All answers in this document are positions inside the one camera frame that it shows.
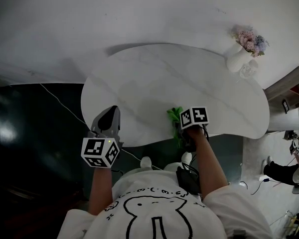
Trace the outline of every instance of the white wall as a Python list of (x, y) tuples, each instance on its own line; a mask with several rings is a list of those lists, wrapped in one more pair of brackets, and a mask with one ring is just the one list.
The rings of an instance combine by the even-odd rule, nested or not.
[(257, 59), (263, 88), (299, 64), (299, 0), (0, 0), (0, 75), (11, 83), (83, 83), (108, 55), (136, 43), (226, 54), (236, 23), (270, 42)]

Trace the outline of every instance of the pink flowers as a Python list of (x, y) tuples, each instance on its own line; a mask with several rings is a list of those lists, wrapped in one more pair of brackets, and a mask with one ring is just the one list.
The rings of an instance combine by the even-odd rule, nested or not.
[(235, 25), (232, 36), (253, 57), (264, 55), (266, 47), (269, 46), (269, 43), (261, 35), (256, 35), (250, 26)]

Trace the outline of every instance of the white cable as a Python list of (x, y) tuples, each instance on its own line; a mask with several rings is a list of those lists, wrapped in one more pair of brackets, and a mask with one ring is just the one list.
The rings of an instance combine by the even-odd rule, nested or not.
[(45, 86), (43, 86), (41, 83), (39, 83), (48, 93), (50, 93), (52, 96), (54, 96), (56, 99), (57, 99), (57, 101), (59, 101), (59, 103), (61, 104), (61, 106), (63, 106), (65, 109), (67, 109), (71, 114), (73, 114), (74, 115), (74, 117), (75, 118), (77, 118), (80, 122), (82, 122), (83, 124), (85, 124), (86, 125), (86, 123), (84, 122), (84, 121), (82, 121), (82, 120), (80, 120), (78, 117), (76, 117), (76, 115), (73, 113), (73, 112), (71, 112), (71, 110), (69, 109), (69, 108), (67, 108), (64, 104), (62, 104), (61, 103), (61, 101), (55, 96), (55, 95), (53, 95), (50, 91), (48, 91), (47, 89), (46, 89), (46, 87)]
[[(127, 154), (131, 155), (132, 157), (136, 158), (138, 161), (140, 161), (140, 159), (139, 159), (138, 157), (135, 157), (135, 156), (134, 156), (133, 154), (131, 154), (130, 152), (124, 150), (123, 148), (122, 148), (122, 150), (123, 150), (124, 152), (126, 152)], [(157, 166), (154, 166), (154, 165), (152, 165), (152, 167), (155, 167), (155, 168), (158, 169), (158, 170), (162, 170), (162, 169), (160, 169), (160, 168), (158, 168)]]

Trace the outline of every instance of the green object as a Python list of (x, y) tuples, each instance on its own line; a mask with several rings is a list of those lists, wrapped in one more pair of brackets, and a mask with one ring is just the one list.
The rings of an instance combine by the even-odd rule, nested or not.
[(178, 126), (180, 124), (180, 113), (183, 111), (183, 107), (172, 108), (167, 110), (168, 118), (171, 120), (173, 128), (174, 128), (174, 139), (177, 141), (177, 147), (183, 148), (184, 146), (184, 139), (178, 132)]

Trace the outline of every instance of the person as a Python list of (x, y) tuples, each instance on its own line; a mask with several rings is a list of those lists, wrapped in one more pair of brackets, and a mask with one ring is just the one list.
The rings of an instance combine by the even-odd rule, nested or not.
[[(111, 170), (96, 168), (88, 212), (70, 210), (58, 239), (273, 238), (245, 188), (228, 185), (201, 128), (187, 133), (196, 144), (203, 201), (179, 187), (175, 171), (150, 169), (148, 158), (113, 188)], [(189, 153), (183, 156), (190, 159)]]
[(291, 166), (281, 166), (273, 162), (271, 156), (263, 160), (262, 171), (270, 178), (292, 186), (299, 186), (299, 155), (294, 153), (297, 164)]

